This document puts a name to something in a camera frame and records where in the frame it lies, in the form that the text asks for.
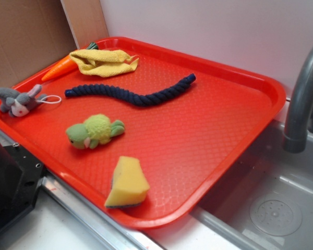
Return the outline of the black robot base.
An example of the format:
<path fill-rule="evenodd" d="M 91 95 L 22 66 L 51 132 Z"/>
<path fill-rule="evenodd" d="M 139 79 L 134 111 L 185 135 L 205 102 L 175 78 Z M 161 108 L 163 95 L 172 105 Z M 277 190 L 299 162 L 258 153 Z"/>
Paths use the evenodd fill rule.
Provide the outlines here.
<path fill-rule="evenodd" d="M 0 143 L 0 234 L 34 209 L 44 172 L 23 146 Z"/>

